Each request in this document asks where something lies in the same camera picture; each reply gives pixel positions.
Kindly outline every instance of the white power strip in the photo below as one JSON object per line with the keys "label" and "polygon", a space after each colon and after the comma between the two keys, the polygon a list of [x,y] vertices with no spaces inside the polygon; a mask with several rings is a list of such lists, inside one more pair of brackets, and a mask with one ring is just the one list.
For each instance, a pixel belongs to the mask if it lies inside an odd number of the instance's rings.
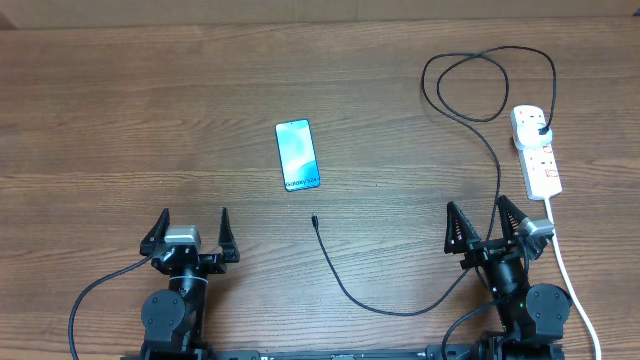
{"label": "white power strip", "polygon": [[[553,223],[553,214],[551,213],[551,203],[549,199],[562,191],[560,184],[560,175],[558,174],[558,165],[553,156],[551,148],[551,130],[547,134],[540,135],[538,128],[545,123],[544,113],[542,109],[531,105],[516,106],[511,112],[511,124],[513,126],[513,140],[518,148],[520,156],[520,166],[522,167],[522,175],[524,175],[524,184],[527,188],[527,196],[531,200],[544,200],[547,210],[547,216]],[[569,295],[576,306],[576,309],[582,316],[595,349],[595,358],[600,360],[602,354],[600,350],[600,341],[596,334],[587,313],[578,301],[578,296],[573,289],[569,274],[564,266],[562,254],[560,253],[560,245],[554,230],[553,247],[558,261],[558,267],[562,273],[562,278],[567,285]]]}

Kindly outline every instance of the smartphone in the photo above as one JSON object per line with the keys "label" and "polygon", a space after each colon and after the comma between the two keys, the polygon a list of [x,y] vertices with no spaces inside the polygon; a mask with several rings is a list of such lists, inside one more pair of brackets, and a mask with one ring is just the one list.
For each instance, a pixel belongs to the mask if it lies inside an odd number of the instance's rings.
{"label": "smartphone", "polygon": [[300,119],[276,125],[276,139],[284,188],[296,191],[320,186],[309,120]]}

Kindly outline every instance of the phone screen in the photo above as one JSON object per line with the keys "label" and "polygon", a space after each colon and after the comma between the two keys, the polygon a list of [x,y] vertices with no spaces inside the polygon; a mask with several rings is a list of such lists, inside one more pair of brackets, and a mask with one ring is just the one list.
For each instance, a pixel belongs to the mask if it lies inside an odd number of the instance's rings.
{"label": "phone screen", "polygon": [[276,138],[284,188],[296,191],[320,186],[309,120],[294,120],[276,125]]}

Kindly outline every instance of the wooden table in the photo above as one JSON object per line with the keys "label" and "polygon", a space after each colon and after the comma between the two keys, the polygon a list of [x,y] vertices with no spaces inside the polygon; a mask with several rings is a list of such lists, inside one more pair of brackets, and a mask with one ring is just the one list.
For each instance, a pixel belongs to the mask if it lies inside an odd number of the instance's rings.
{"label": "wooden table", "polygon": [[[164,207],[214,248],[229,208],[242,262],[210,282],[206,338],[217,349],[421,348],[489,294],[467,276],[429,314],[364,311],[342,294],[315,239],[363,302],[415,310],[459,276],[442,252],[456,200],[484,234],[495,168],[482,143],[422,99],[431,56],[513,44],[558,68],[553,199],[569,273],[605,358],[638,357],[640,23],[634,18],[159,27],[0,33],[0,358],[68,359],[80,291],[131,264]],[[548,64],[492,55],[511,79],[507,111],[478,126],[502,163],[502,193],[529,215],[508,111],[549,109]],[[428,83],[448,64],[434,64]],[[443,85],[456,108],[493,113],[499,71],[484,62]],[[274,125],[311,120],[322,186],[284,191]],[[499,227],[494,234],[499,236]],[[564,286],[552,248],[533,283]],[[81,359],[138,351],[139,312],[167,277],[145,266],[99,286],[76,319]],[[451,342],[497,329],[495,312]],[[591,342],[572,310],[569,359]]]}

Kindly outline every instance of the white cable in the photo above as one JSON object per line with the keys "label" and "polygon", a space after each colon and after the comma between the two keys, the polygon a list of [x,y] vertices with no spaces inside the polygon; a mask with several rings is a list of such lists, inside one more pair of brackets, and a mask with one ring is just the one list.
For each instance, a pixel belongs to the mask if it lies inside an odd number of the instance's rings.
{"label": "white cable", "polygon": [[[544,198],[544,207],[547,210],[547,217],[549,218],[549,221],[555,223],[553,221],[553,213],[551,212],[551,202],[549,201],[548,197]],[[591,334],[593,346],[595,347],[596,360],[600,360],[602,353],[600,351],[600,341],[598,340],[598,335],[596,334],[596,330],[593,328],[593,325],[591,325],[591,321],[589,320],[587,313],[582,308],[582,305],[580,305],[580,301],[578,301],[576,292],[573,290],[573,285],[571,285],[571,280],[569,280],[569,274],[567,274],[567,269],[564,267],[564,261],[562,261],[562,254],[560,253],[560,245],[558,245],[558,237],[555,229],[553,230],[553,249],[556,253],[556,259],[558,260],[558,267],[560,268],[560,272],[562,273],[562,278],[567,285],[567,290],[569,290],[569,295],[571,295],[571,299],[576,305],[576,309],[578,309],[580,316],[582,316],[582,320],[584,320],[587,329],[589,329],[589,334]]]}

